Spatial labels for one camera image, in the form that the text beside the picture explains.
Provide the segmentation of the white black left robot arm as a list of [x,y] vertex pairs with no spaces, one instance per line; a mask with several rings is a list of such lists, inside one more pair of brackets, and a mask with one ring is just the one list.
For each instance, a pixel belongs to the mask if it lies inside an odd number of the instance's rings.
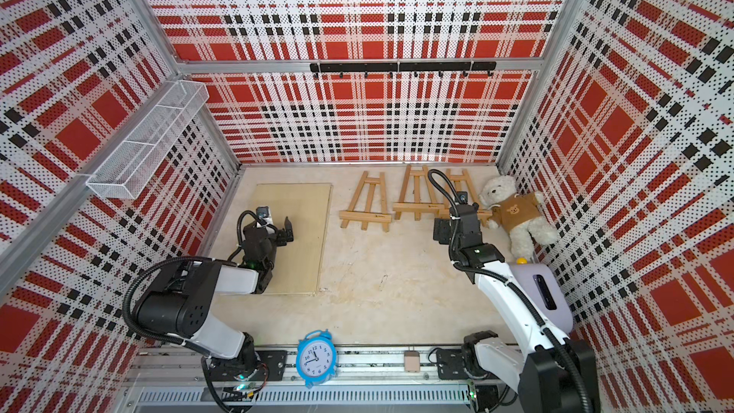
[[263,294],[279,248],[294,241],[290,220],[273,223],[266,206],[245,210],[236,222],[236,247],[227,259],[181,256],[164,260],[135,278],[122,302],[122,317],[135,334],[202,355],[206,376],[224,380],[281,380],[287,354],[257,351],[250,334],[218,319],[216,294]]

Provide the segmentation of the plywood board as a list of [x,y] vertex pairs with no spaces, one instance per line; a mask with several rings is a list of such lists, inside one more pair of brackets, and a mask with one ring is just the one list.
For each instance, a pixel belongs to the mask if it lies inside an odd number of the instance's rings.
[[319,283],[332,186],[326,183],[259,184],[250,202],[267,206],[282,229],[289,220],[294,240],[277,249],[273,278],[265,293],[314,294]]

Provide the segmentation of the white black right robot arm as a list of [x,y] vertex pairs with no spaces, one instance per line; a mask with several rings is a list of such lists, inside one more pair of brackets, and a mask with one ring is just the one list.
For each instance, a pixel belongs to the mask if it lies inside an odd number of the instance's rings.
[[474,380],[492,375],[514,391],[526,412],[598,412],[596,354],[555,325],[481,233],[477,205],[464,191],[445,191],[449,216],[434,223],[452,266],[489,298],[512,332],[509,346],[492,331],[464,338],[464,370]]

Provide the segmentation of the wooden easel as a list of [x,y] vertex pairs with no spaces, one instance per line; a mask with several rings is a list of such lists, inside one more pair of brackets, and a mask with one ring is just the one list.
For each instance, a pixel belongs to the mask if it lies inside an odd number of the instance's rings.
[[428,180],[429,170],[429,166],[406,166],[399,198],[393,204],[396,221],[403,219],[405,214],[421,221],[424,216],[438,216],[445,208],[445,203]]
[[[483,227],[489,228],[489,216],[491,212],[484,209],[479,199],[479,193],[477,192],[475,185],[472,181],[471,176],[467,169],[463,169],[460,173],[453,173],[451,169],[445,170],[445,175],[451,181],[454,188],[458,191],[466,191],[468,193],[468,204],[478,204],[478,216]],[[439,209],[436,218],[448,219],[450,204],[447,198],[443,199],[443,208]]]
[[367,231],[370,227],[377,226],[388,233],[393,216],[388,210],[385,173],[363,172],[348,207],[340,210],[338,219],[342,229],[359,225],[362,231]]

